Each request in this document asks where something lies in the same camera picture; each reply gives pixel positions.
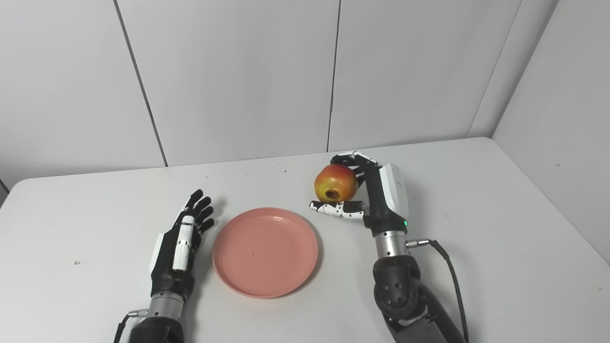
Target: black cable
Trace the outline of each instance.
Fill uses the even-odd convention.
[[[127,319],[129,319],[129,314],[126,315],[125,318],[123,318],[123,321],[118,324],[117,333],[115,333],[115,340],[113,343],[119,343],[121,341],[121,336],[123,335],[123,330],[125,330]]]
[[[453,286],[456,289],[456,297],[457,297],[457,306],[459,307],[459,316],[462,320],[462,331],[464,332],[464,340],[468,343],[468,326],[466,325],[466,313],[464,312],[464,303],[462,302],[462,292],[459,290],[458,276],[456,275],[456,271],[453,268],[453,264],[449,259],[449,254],[440,246],[440,244],[436,240],[430,240],[430,245],[432,245],[436,251],[439,252],[441,256],[447,262],[449,266],[449,271],[451,272],[451,278],[453,279]]]

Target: white table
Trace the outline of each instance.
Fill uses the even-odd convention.
[[[402,169],[408,237],[433,237],[451,255],[472,342],[608,342],[610,267],[492,140],[362,151]],[[332,155],[20,182],[0,209],[3,342],[111,342],[128,310],[147,307],[157,233],[197,188],[220,223],[195,265],[188,342],[392,342],[373,301],[369,230],[307,208]],[[322,252],[307,284],[272,300],[233,292],[210,266],[218,230],[262,206],[303,216]],[[430,247],[414,255],[459,326],[444,260]]]

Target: pink plate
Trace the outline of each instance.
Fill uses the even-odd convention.
[[[218,276],[252,298],[275,298],[303,284],[318,259],[318,242],[298,215],[257,208],[233,218],[214,242]]]

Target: red-yellow fruit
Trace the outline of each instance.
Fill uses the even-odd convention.
[[[329,164],[314,181],[315,194],[325,203],[347,201],[356,195],[358,180],[351,169],[342,164]]]

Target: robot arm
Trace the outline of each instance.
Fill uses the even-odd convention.
[[[398,167],[382,166],[359,151],[335,155],[331,163],[351,168],[360,186],[367,183],[370,206],[364,206],[361,201],[312,201],[309,207],[336,217],[361,218],[371,229],[378,255],[373,266],[375,302],[396,343],[466,342],[438,299],[421,282],[419,266],[407,252],[408,248],[420,245],[434,244],[436,247],[437,242],[407,241],[409,209]]]
[[[193,263],[202,235],[214,225],[210,197],[201,189],[191,194],[169,231],[159,236],[151,271],[151,302],[148,309],[127,314],[115,336],[118,343],[130,317],[146,317],[131,331],[129,343],[184,343],[180,324],[182,307],[193,292]]]

